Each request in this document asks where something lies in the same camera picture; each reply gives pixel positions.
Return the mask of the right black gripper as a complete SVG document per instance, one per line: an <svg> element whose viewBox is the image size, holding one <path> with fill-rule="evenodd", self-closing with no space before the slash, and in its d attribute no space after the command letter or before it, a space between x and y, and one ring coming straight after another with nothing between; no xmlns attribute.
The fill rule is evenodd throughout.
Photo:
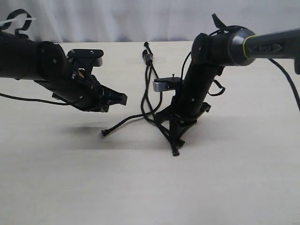
<svg viewBox="0 0 300 225"><path fill-rule="evenodd" d="M180 115L176 113L172 106L168 106L165 109L159 111L154 115L154 122L156 125L161 125L165 121L169 121L169 137L175 147L184 145L185 141L181 137L195 124L187 123L197 121L204 113L208 113L211 109L211 105L204 102L199 112L193 116Z"/></svg>

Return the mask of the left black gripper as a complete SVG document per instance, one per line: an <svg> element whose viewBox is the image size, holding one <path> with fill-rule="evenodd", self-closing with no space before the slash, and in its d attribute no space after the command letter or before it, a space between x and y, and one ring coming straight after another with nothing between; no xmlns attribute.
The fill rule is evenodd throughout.
<svg viewBox="0 0 300 225"><path fill-rule="evenodd" d="M81 93L79 94L79 110L84 112L107 113L110 105L126 105L128 97L102 86L94 75L79 75Z"/></svg>

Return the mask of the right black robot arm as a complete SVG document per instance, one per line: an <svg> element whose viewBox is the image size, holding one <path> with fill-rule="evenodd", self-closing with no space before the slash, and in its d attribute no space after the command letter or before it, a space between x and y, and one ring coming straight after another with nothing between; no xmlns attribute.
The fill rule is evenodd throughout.
<svg viewBox="0 0 300 225"><path fill-rule="evenodd" d="M156 92L174 90L171 104L156 113L156 124L169 122L168 141L173 149L183 146L182 135L211 106L204 100L226 66L248 66L255 59L293 59L300 72L300 30L265 35L243 28L222 30L216 35L199 34L193 41L191 62L185 78L155 79Z"/></svg>

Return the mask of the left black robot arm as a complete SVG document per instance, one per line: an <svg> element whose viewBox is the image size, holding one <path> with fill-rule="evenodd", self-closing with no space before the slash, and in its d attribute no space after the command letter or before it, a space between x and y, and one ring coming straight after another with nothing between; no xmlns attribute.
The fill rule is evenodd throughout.
<svg viewBox="0 0 300 225"><path fill-rule="evenodd" d="M0 33L0 76L32 80L52 97L83 112L106 113L112 105L126 105L127 95L102 85L92 74L102 66L101 49L72 49Z"/></svg>

